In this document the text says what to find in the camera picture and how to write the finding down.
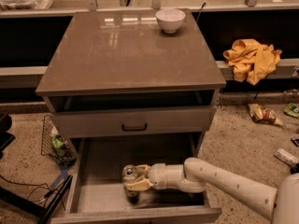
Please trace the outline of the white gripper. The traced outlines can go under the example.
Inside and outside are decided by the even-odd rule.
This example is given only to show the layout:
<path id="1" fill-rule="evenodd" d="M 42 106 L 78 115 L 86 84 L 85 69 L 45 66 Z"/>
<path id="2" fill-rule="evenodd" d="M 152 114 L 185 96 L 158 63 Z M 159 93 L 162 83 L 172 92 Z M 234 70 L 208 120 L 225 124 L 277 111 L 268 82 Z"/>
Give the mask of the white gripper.
<path id="1" fill-rule="evenodd" d="M 139 178 L 127 183 L 125 187 L 130 191 L 145 191 L 153 187 L 154 189 L 167 188 L 167 165 L 156 163 L 151 167 L 147 164 L 136 166 Z"/>

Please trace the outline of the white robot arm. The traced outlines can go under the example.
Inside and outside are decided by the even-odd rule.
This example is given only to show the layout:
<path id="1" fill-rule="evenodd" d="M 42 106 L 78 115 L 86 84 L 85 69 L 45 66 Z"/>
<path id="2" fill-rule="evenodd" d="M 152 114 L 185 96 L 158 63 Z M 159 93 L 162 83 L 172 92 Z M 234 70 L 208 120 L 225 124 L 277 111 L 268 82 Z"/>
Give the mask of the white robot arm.
<path id="1" fill-rule="evenodd" d="M 299 174 L 285 177 L 275 189 L 198 158 L 188 158 L 182 164 L 127 165 L 122 171 L 122 182 L 129 193 L 148 189 L 199 193 L 209 183 L 269 219 L 271 224 L 299 224 Z"/>

